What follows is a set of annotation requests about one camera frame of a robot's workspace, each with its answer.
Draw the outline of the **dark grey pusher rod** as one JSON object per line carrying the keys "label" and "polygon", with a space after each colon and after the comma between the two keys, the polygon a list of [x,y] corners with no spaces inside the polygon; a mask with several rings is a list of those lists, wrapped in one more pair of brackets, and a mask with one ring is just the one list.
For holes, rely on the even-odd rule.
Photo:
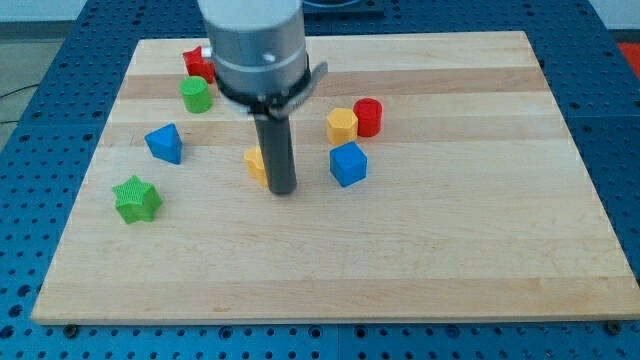
{"label": "dark grey pusher rod", "polygon": [[269,190],[276,195],[292,193],[297,180],[289,118],[255,114],[254,122]]}

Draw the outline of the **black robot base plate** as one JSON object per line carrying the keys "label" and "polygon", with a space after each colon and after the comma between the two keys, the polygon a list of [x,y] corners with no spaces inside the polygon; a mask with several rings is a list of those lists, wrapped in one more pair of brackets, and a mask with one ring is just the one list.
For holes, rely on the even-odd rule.
{"label": "black robot base plate", "polygon": [[355,15],[383,15],[386,0],[303,0],[306,16],[328,18]]}

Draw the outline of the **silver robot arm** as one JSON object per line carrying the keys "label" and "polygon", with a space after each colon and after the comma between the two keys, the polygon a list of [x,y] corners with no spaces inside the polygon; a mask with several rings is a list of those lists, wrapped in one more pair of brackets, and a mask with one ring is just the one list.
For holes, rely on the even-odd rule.
{"label": "silver robot arm", "polygon": [[216,82],[228,101],[253,116],[269,190],[296,188],[285,105],[310,84],[300,1],[199,0]]}

